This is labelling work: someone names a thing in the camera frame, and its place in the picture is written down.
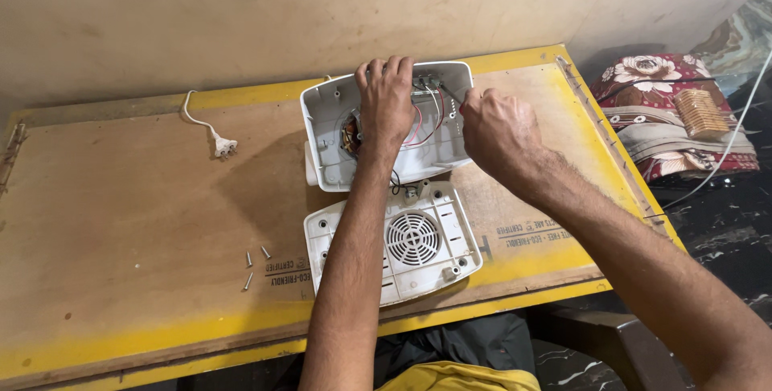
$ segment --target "fan grille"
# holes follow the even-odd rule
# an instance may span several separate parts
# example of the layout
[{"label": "fan grille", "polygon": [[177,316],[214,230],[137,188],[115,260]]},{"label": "fan grille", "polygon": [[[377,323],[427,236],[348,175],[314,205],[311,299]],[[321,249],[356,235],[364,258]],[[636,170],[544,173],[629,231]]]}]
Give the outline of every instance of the fan grille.
[{"label": "fan grille", "polygon": [[423,212],[406,212],[391,220],[386,229],[386,248],[404,264],[426,264],[439,252],[439,232]]}]

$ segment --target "black cable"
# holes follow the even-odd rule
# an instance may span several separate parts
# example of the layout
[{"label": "black cable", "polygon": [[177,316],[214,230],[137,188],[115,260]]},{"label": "black cable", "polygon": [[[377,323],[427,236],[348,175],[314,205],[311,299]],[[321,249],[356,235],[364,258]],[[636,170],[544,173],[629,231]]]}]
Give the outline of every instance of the black cable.
[{"label": "black cable", "polygon": [[612,92],[604,95],[600,99],[597,100],[598,103],[601,103],[602,101],[606,100],[607,98],[612,98],[615,95],[619,94],[619,91],[624,90],[627,87],[630,87],[635,84],[640,84],[641,82],[666,82],[668,84],[678,84],[679,82],[697,82],[698,80],[716,80],[715,78],[692,78],[692,79],[644,79],[644,80],[633,80],[632,82],[628,82],[624,84],[623,86],[617,88],[616,90],[613,90]]},{"label": "black cable", "polygon": [[394,184],[391,187],[391,195],[399,194],[399,189],[400,188],[404,188],[405,190],[407,190],[408,188],[413,188],[413,189],[418,190],[418,188],[419,188],[418,186],[415,186],[415,185],[403,185],[402,182],[399,180],[399,174],[397,174],[397,172],[394,169],[391,169],[391,172],[393,172],[394,175],[397,176],[397,181],[396,182],[393,179],[389,179]]}]

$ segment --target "white power cord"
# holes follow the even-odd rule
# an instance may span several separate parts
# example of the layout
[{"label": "white power cord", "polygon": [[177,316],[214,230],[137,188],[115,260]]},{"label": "white power cord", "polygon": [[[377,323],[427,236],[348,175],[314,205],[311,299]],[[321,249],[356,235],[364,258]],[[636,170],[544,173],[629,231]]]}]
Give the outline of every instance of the white power cord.
[{"label": "white power cord", "polygon": [[211,130],[211,137],[215,139],[215,156],[218,158],[228,158],[228,153],[233,151],[236,153],[236,146],[238,145],[238,142],[220,138],[220,135],[217,135],[217,132],[215,131],[215,128],[213,128],[209,123],[205,123],[204,121],[199,121],[196,119],[193,119],[190,114],[188,114],[188,100],[191,98],[191,93],[197,93],[196,90],[189,90],[188,95],[185,96],[185,103],[182,104],[182,111],[185,112],[185,116],[188,117],[190,121],[193,121],[197,125],[204,125]]},{"label": "white power cord", "polygon": [[727,155],[729,154],[729,149],[732,148],[732,144],[734,144],[734,139],[737,138],[737,132],[739,131],[739,127],[742,125],[743,120],[745,119],[745,114],[748,113],[748,108],[750,108],[750,102],[754,100],[754,95],[756,94],[756,89],[759,87],[759,83],[761,82],[761,78],[764,76],[764,71],[767,70],[767,66],[770,65],[770,60],[772,60],[772,49],[770,49],[770,54],[767,55],[767,61],[764,61],[764,66],[761,68],[761,71],[759,72],[759,77],[756,78],[756,84],[754,84],[754,89],[750,91],[750,96],[748,96],[748,102],[745,104],[745,109],[743,109],[743,114],[740,115],[739,119],[737,120],[737,126],[734,128],[734,132],[732,133],[732,138],[729,139],[729,144],[727,145],[727,149],[724,150],[724,154],[721,155],[721,160],[716,164],[716,166],[713,168],[713,170],[710,172],[710,175],[706,177],[704,180],[702,180],[702,183],[691,192],[687,193],[685,196],[678,198],[676,201],[673,201],[672,203],[668,203],[666,206],[663,206],[662,209],[667,209],[668,207],[672,207],[673,204],[676,204],[677,202],[691,196],[694,192],[697,192],[701,187],[705,186],[705,183],[708,183],[708,180],[713,177],[713,174],[716,174],[716,171],[719,170],[721,167],[721,164],[723,163],[724,159],[727,158]]}]

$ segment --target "white cable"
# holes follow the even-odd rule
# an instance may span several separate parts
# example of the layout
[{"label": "white cable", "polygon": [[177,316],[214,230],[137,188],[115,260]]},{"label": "white cable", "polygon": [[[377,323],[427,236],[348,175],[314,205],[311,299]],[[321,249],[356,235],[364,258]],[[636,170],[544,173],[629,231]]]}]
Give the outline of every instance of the white cable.
[{"label": "white cable", "polygon": [[220,135],[217,134],[215,131],[215,128],[212,127],[209,123],[206,123],[204,121],[199,121],[191,117],[190,114],[188,114],[188,101],[191,98],[191,93],[197,93],[197,90],[189,90],[188,95],[185,96],[185,103],[182,104],[182,111],[185,113],[185,116],[188,117],[190,121],[193,121],[197,125],[204,125],[211,130],[211,137],[215,139],[215,156],[228,158],[228,153],[234,152],[236,153],[236,146],[238,145],[237,141],[233,141],[230,139],[220,138]]},{"label": "white cable", "polygon": [[434,96],[434,91],[430,90],[428,86],[424,85],[424,88],[431,94],[431,99],[435,101],[435,108],[437,108],[437,124],[435,127],[431,130],[431,133],[424,138],[423,141],[419,142],[418,144],[403,144],[403,147],[409,147],[411,149],[418,149],[420,146],[426,144],[429,142],[429,138],[431,138],[432,135],[434,135],[434,132],[439,129],[440,123],[442,123],[442,113],[439,110],[439,103],[437,103],[437,98]]},{"label": "white cable", "polygon": [[217,138],[219,135],[217,135],[217,132],[215,131],[215,128],[213,128],[209,123],[205,123],[204,121],[199,121],[191,117],[190,114],[188,114],[188,100],[191,99],[191,93],[198,93],[197,90],[189,90],[188,95],[185,96],[185,103],[182,104],[182,111],[185,112],[185,116],[188,117],[188,120],[193,121],[197,125],[204,125],[208,126],[209,130],[211,130],[211,135]]},{"label": "white cable", "polygon": [[759,87],[761,78],[764,76],[764,71],[767,70],[767,66],[769,66],[770,60],[772,60],[772,49],[770,49],[770,54],[767,55],[767,61],[764,61],[764,66],[761,68],[761,71],[759,72],[759,77],[756,78],[756,84],[754,84],[754,89],[750,91],[750,96],[748,96],[748,102],[745,104],[745,109],[743,109],[743,114],[740,115],[739,119],[737,120],[737,126],[734,128],[734,132],[732,133],[732,138],[729,140],[729,143],[727,144],[727,149],[724,150],[724,154],[721,156],[721,160],[719,160],[719,162],[716,164],[716,167],[713,168],[713,170],[710,172],[710,175],[708,177],[702,180],[702,183],[700,183],[698,187],[694,188],[694,190],[687,193],[685,196],[678,198],[676,201],[673,201],[672,203],[669,203],[666,206],[663,206],[662,209],[667,209],[668,207],[671,207],[673,204],[676,204],[677,202],[691,196],[694,192],[697,192],[701,187],[705,186],[705,183],[708,183],[708,180],[711,177],[713,177],[713,174],[716,174],[716,171],[719,170],[724,159],[726,159],[727,155],[729,154],[729,149],[731,149],[732,144],[734,144],[734,139],[737,137],[737,132],[739,131],[739,127],[742,125],[743,120],[745,119],[745,114],[748,113],[748,108],[750,108],[750,102],[754,100],[756,89]]}]

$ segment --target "screwdriver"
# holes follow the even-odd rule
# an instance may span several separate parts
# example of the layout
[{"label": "screwdriver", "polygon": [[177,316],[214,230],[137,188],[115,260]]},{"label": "screwdriver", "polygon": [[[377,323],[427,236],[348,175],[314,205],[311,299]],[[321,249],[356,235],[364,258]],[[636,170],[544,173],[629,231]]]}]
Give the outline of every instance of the screwdriver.
[{"label": "screwdriver", "polygon": [[459,103],[459,105],[458,105],[458,113],[461,114],[461,115],[464,115],[464,98],[459,98],[458,95],[456,95],[456,93],[454,93],[453,91],[449,90],[448,87],[446,87],[445,84],[443,84],[442,82],[439,83],[439,86],[440,86],[440,88],[445,90],[446,93],[450,94],[450,97],[452,97],[456,101],[458,101],[458,103]]}]

